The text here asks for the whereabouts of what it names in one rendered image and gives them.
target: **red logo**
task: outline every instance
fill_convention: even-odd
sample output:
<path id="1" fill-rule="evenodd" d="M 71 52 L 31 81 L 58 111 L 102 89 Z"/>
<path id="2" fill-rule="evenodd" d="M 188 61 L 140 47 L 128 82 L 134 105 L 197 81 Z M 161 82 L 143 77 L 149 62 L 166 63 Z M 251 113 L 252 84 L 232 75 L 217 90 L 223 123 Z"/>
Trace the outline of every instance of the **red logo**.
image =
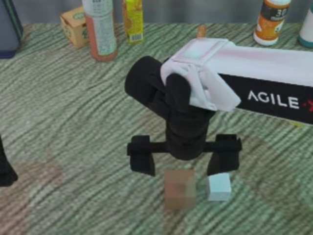
<path id="1" fill-rule="evenodd" d="M 313 112 L 313 100 L 308 100 L 303 104 L 304 107 L 309 107 L 309 112 Z"/>

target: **gray wood grain surface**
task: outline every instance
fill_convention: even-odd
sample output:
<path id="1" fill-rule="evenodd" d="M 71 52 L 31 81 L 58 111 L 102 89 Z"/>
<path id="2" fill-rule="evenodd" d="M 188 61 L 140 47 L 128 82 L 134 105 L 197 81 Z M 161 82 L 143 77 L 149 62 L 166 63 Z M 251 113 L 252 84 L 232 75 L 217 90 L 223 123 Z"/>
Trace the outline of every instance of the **gray wood grain surface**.
<path id="1" fill-rule="evenodd" d="M 255 25 L 208 24 L 208 37 L 258 47 Z M 228 202 L 208 202 L 210 155 L 184 163 L 156 154 L 156 177 L 133 173 L 131 136 L 164 140 L 164 122 L 124 93 L 144 55 L 164 60 L 197 33 L 195 24 L 147 24 L 130 46 L 118 26 L 119 56 L 95 62 L 74 49 L 59 24 L 25 25 L 18 54 L 0 61 L 0 133 L 20 176 L 0 189 L 0 235 L 310 235 L 313 234 L 313 132 L 246 111 L 219 112 L 209 128 L 243 140 Z M 274 48 L 304 50 L 300 25 L 286 25 Z M 163 210 L 165 169 L 193 168 L 197 205 Z"/>

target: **barcode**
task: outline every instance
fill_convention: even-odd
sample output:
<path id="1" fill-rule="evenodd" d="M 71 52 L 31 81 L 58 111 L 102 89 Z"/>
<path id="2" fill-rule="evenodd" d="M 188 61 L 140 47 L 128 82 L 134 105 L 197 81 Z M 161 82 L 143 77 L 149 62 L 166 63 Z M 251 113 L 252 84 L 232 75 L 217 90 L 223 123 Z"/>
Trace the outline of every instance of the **barcode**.
<path id="1" fill-rule="evenodd" d="M 135 41 L 141 41 L 143 38 L 143 34 L 135 34 L 135 35 L 131 35 L 131 42 L 135 42 Z"/>

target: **yellow box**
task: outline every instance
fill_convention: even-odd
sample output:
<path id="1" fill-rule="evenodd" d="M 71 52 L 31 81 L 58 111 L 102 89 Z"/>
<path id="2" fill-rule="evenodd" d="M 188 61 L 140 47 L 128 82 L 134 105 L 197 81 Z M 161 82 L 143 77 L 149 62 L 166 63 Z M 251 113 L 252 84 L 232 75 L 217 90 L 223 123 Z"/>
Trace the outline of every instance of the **yellow box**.
<path id="1" fill-rule="evenodd" d="M 141 0 L 123 0 L 123 21 L 129 43 L 143 42 L 143 11 Z"/>
<path id="2" fill-rule="evenodd" d="M 65 36 L 76 48 L 89 43 L 86 19 L 83 7 L 75 8 L 60 15 Z"/>

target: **black toy figure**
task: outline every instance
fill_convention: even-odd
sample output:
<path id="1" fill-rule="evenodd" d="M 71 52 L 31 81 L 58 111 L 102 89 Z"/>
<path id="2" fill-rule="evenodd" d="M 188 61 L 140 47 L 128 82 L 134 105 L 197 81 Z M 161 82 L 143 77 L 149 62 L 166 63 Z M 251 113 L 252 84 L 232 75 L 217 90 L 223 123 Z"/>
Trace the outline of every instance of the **black toy figure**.
<path id="1" fill-rule="evenodd" d="M 239 168 L 241 140 L 236 135 L 217 135 L 206 142 L 214 111 L 189 105 L 191 88 L 187 80 L 172 74 L 164 86 L 162 63 L 153 57 L 139 59 L 129 71 L 126 93 L 166 120 L 166 142 L 150 142 L 149 136 L 134 136 L 127 146 L 131 170 L 155 176 L 152 153 L 170 153 L 176 159 L 192 160 L 203 152 L 213 152 L 207 175 L 230 172 Z"/>
<path id="2" fill-rule="evenodd" d="M 0 187 L 8 187 L 18 180 L 18 175 L 6 158 L 0 137 Z"/>

